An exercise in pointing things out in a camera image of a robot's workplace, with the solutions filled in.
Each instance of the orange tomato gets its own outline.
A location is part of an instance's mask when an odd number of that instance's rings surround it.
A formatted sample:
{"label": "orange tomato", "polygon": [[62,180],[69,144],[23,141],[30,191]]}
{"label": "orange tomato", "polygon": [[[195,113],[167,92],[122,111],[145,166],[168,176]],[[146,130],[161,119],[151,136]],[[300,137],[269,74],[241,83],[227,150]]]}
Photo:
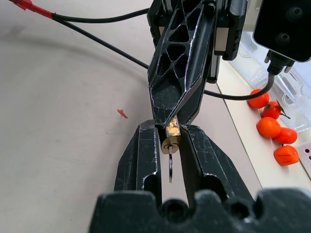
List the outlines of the orange tomato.
{"label": "orange tomato", "polygon": [[292,146],[284,146],[274,151],[274,157],[282,166],[287,166],[299,162],[298,151]]}
{"label": "orange tomato", "polygon": [[271,117],[264,117],[257,123],[258,132],[266,138],[274,138],[281,132],[280,124]]}
{"label": "orange tomato", "polygon": [[[251,92],[251,95],[259,92],[261,89],[256,89],[256,90],[253,90]],[[248,100],[248,104],[249,106],[251,106],[252,108],[255,108],[255,109],[260,109],[260,108],[263,108],[264,106],[266,106],[268,103],[269,103],[269,94],[266,93],[266,94],[263,94],[262,96],[259,96],[255,99],[252,99],[252,100]]]}
{"label": "orange tomato", "polygon": [[273,140],[279,144],[292,144],[297,140],[297,138],[298,134],[295,130],[290,128],[281,128],[280,134],[273,138]]}
{"label": "orange tomato", "polygon": [[281,115],[281,107],[276,101],[269,102],[263,109],[261,117],[271,117],[273,119],[278,119]]}

